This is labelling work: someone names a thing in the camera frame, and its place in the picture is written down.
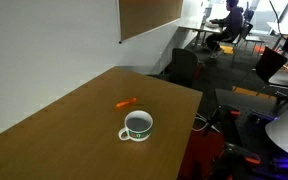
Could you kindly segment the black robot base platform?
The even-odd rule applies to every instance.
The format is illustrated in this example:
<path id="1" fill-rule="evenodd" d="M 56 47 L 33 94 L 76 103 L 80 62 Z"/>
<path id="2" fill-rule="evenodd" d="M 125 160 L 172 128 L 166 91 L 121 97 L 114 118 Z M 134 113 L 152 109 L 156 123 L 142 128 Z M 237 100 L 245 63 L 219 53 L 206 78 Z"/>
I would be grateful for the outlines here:
<path id="1" fill-rule="evenodd" d="M 275 100 L 216 89 L 212 122 L 222 127 L 225 145 L 212 176 L 229 180 L 288 180 L 288 153 L 265 126 L 284 110 Z"/>

